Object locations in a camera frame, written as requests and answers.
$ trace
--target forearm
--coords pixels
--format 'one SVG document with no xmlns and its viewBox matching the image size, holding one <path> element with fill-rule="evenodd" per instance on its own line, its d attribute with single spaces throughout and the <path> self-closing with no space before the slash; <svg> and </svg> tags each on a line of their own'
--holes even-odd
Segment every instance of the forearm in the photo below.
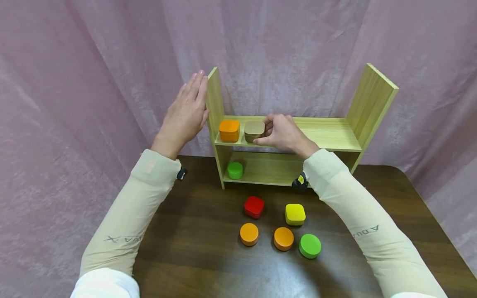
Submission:
<svg viewBox="0 0 477 298">
<path fill-rule="evenodd" d="M 412 242 L 335 154 L 321 149 L 303 169 L 320 199 L 348 227 L 385 297 L 401 292 L 446 297 Z"/>
<path fill-rule="evenodd" d="M 180 162 L 145 150 L 96 230 L 81 261 L 80 276 L 108 267 L 129 275 L 145 230 L 172 189 Z"/>
</svg>

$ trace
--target shelf board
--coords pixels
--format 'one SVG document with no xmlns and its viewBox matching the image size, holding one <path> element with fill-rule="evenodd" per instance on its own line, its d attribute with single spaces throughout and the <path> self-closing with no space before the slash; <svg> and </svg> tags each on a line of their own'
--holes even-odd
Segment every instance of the shelf board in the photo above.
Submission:
<svg viewBox="0 0 477 298">
<path fill-rule="evenodd" d="M 291 186 L 303 170 L 303 161 L 294 154 L 234 151 L 229 163 L 240 162 L 243 176 L 233 180 L 227 171 L 224 182 Z"/>
<path fill-rule="evenodd" d="M 244 130 L 248 121 L 262 121 L 264 118 L 264 116 L 225 116 L 224 120 L 240 121 L 240 136 L 237 142 L 231 143 L 223 142 L 217 134 L 215 145 L 261 147 L 245 141 Z M 301 131 L 321 148 L 329 151 L 362 151 L 346 118 L 293 117 L 293 119 Z"/>
</svg>

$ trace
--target pink backdrop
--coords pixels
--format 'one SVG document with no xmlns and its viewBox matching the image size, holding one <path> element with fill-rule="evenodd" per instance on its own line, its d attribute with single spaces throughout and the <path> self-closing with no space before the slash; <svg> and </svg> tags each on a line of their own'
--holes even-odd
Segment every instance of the pink backdrop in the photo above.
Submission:
<svg viewBox="0 0 477 298">
<path fill-rule="evenodd" d="M 345 116 L 373 63 L 400 88 L 363 159 L 404 171 L 477 273 L 474 0 L 0 1 L 0 296 L 65 297 L 179 86 L 228 113 Z M 211 155 L 204 129 L 183 154 Z"/>
</svg>

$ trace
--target black clip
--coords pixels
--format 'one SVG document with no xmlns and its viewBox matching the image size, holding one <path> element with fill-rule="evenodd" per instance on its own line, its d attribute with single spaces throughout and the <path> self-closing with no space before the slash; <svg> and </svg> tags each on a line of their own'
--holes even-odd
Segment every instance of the black clip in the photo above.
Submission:
<svg viewBox="0 0 477 298">
<path fill-rule="evenodd" d="M 184 177 L 187 175 L 187 169 L 186 168 L 180 168 L 179 173 L 177 173 L 177 179 L 179 181 L 184 180 Z"/>
<path fill-rule="evenodd" d="M 291 183 L 291 187 L 299 193 L 304 192 L 308 188 L 305 172 L 302 172 L 300 176 Z"/>
</svg>

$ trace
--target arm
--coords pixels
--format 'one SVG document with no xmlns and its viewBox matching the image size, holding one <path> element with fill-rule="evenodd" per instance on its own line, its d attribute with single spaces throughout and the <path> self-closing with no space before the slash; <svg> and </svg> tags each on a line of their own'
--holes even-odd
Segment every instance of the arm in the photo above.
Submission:
<svg viewBox="0 0 477 298">
<path fill-rule="evenodd" d="M 334 153 L 319 149 L 290 116 L 269 115 L 265 123 L 266 137 L 255 143 L 293 150 L 305 159 L 310 185 L 346 224 L 385 297 L 404 292 L 446 297 L 409 238 Z"/>
<path fill-rule="evenodd" d="M 194 73 L 167 110 L 151 150 L 145 150 L 88 244 L 72 297 L 138 297 L 130 277 L 145 230 L 172 189 L 181 164 L 177 154 L 202 129 L 207 76 Z"/>
</svg>

